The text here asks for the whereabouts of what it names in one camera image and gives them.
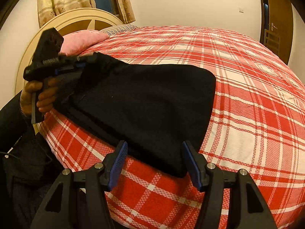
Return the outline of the person's dark sleeve forearm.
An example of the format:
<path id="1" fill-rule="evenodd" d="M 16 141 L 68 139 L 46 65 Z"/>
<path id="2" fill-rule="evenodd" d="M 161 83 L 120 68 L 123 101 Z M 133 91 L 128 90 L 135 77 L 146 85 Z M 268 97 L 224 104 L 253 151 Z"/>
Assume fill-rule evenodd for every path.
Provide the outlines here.
<path id="1" fill-rule="evenodd" d="M 1 109 L 1 228 L 30 228 L 47 191 L 64 169 L 22 114 L 20 96 Z"/>

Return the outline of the person's left hand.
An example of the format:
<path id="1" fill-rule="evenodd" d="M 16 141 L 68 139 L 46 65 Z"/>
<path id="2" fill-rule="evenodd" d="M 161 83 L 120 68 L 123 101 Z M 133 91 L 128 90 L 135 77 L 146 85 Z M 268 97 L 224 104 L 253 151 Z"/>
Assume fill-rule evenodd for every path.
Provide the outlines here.
<path id="1" fill-rule="evenodd" d="M 31 116 L 32 95 L 38 94 L 36 108 L 39 112 L 47 113 L 53 108 L 53 103 L 57 98 L 59 81 L 56 78 L 46 79 L 46 86 L 39 81 L 30 81 L 24 86 L 20 96 L 20 108 L 26 117 Z"/>

